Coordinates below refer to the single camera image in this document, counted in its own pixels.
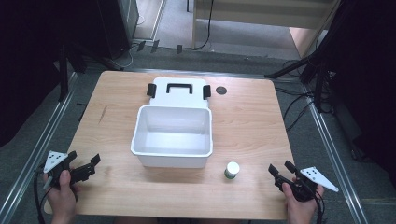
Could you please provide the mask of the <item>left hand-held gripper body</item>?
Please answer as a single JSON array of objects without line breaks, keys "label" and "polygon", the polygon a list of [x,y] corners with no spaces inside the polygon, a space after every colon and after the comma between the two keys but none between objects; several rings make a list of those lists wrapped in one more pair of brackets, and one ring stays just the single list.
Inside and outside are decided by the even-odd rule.
[{"label": "left hand-held gripper body", "polygon": [[79,181],[86,181],[91,175],[95,174],[95,166],[90,166],[90,163],[82,165],[78,168],[71,169],[70,163],[67,162],[69,153],[61,153],[50,151],[44,165],[43,173],[47,175],[48,179],[44,185],[44,189],[59,188],[59,179],[63,170],[68,170],[71,175],[70,184],[74,185]]}]

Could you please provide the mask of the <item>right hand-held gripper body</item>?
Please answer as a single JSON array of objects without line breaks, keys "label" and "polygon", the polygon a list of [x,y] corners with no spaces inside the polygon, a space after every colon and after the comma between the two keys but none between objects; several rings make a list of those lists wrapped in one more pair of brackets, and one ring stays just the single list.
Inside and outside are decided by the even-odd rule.
[{"label": "right hand-held gripper body", "polygon": [[288,180],[281,175],[279,171],[274,169],[275,185],[280,191],[283,190],[282,184],[290,185],[292,194],[298,202],[307,202],[315,198],[317,186],[321,185],[326,189],[338,192],[337,188],[325,175],[323,175],[316,167],[308,167],[304,169],[297,169],[290,167],[289,171],[295,174],[296,181]]}]

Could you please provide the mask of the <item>small white-capped jar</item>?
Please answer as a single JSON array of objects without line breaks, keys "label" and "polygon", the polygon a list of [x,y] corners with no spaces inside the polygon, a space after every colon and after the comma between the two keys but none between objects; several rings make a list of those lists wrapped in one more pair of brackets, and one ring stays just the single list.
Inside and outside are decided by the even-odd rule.
[{"label": "small white-capped jar", "polygon": [[240,166],[235,161],[230,161],[224,170],[224,175],[228,179],[236,178],[237,174],[240,172]]}]

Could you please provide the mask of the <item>white plastic storage box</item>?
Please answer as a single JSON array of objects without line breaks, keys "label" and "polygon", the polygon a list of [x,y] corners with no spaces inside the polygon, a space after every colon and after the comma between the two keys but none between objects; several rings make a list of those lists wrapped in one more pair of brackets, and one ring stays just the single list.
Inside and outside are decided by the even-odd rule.
[{"label": "white plastic storage box", "polygon": [[213,152],[211,110],[141,106],[131,151],[147,167],[204,168]]}]

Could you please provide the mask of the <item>person's right hand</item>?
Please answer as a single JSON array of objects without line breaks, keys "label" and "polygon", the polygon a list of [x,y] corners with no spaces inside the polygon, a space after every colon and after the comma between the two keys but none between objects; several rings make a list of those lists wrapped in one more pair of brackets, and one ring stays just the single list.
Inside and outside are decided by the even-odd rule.
[{"label": "person's right hand", "polygon": [[285,195],[285,206],[287,211],[288,224],[310,224],[315,212],[318,210],[318,204],[315,200],[308,202],[299,202],[295,199],[291,187],[287,183],[282,184]]}]

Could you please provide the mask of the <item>person's left hand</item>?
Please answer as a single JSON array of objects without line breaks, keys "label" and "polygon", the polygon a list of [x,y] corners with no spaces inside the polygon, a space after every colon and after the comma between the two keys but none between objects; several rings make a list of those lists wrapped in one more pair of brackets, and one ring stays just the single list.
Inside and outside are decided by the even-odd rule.
[{"label": "person's left hand", "polygon": [[48,189],[47,197],[52,209],[50,224],[74,224],[77,201],[70,187],[71,175],[68,170],[63,170],[60,175],[57,189]]}]

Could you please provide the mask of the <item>black tripod stand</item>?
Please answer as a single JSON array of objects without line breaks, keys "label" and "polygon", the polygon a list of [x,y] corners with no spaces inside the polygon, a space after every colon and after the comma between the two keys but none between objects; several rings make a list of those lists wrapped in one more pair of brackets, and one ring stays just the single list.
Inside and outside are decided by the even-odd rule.
[{"label": "black tripod stand", "polygon": [[328,65],[327,61],[324,59],[321,49],[317,49],[300,61],[293,63],[273,74],[265,75],[264,77],[277,79],[291,71],[297,70],[302,66],[304,67],[304,71],[300,74],[299,79],[303,84],[309,84],[313,79],[316,80],[314,89],[314,106],[319,113],[324,113],[325,110],[322,108],[322,97],[324,93],[323,84],[328,73]]}]

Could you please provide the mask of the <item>dark curtain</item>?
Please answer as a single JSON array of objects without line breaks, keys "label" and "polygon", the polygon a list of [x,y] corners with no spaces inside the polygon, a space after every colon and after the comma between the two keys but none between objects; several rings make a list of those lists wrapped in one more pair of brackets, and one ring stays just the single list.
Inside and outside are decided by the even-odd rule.
[{"label": "dark curtain", "polygon": [[70,0],[0,0],[0,147],[62,81],[54,62]]},{"label": "dark curtain", "polygon": [[341,0],[327,37],[330,86],[358,127],[352,144],[396,188],[396,0]]}]

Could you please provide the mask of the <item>black cabinet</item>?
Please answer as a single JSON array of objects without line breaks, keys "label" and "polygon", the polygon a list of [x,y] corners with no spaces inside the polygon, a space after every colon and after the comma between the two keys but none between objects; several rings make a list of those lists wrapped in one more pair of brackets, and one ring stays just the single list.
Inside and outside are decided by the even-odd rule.
[{"label": "black cabinet", "polygon": [[96,0],[105,55],[117,59],[132,47],[139,19],[136,0]]}]

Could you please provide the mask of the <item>light wooden furniture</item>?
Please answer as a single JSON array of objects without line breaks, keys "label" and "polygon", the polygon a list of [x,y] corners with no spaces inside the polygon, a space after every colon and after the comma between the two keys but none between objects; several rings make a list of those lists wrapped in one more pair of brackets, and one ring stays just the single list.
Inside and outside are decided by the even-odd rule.
[{"label": "light wooden furniture", "polygon": [[330,25],[340,4],[341,0],[193,0],[191,45],[197,48],[198,20],[284,26],[290,29],[303,58]]}]

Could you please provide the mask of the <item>metal floor rail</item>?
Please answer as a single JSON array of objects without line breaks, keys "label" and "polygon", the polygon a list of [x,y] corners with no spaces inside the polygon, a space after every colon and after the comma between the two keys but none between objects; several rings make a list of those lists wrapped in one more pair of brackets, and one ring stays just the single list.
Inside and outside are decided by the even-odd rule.
[{"label": "metal floor rail", "polygon": [[56,88],[22,125],[21,133],[0,148],[0,224],[9,224],[42,162],[47,147],[73,97],[78,73],[67,78],[69,92],[58,101]]},{"label": "metal floor rail", "polygon": [[353,186],[349,174],[339,156],[337,147],[332,139],[327,124],[323,116],[318,112],[314,106],[314,100],[311,97],[307,98],[310,113],[316,123],[319,135],[325,146],[326,152],[332,164],[332,168],[339,183],[339,189],[342,191],[346,204],[349,208],[350,214],[355,224],[369,224],[369,220],[361,205],[361,200]]}]

